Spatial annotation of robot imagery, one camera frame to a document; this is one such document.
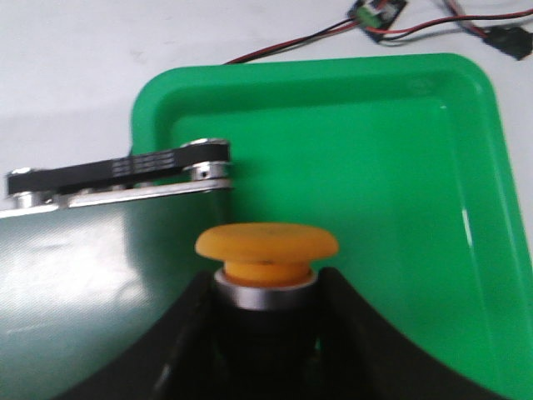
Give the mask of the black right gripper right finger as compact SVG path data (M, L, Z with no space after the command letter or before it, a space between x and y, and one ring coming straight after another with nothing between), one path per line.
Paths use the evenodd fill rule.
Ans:
M396 329L333 267L318 274L327 399L499 399Z

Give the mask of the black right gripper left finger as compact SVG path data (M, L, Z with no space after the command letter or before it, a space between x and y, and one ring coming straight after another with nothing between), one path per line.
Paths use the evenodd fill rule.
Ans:
M198 273L131 347L57 399L208 399L214 377L212 274Z

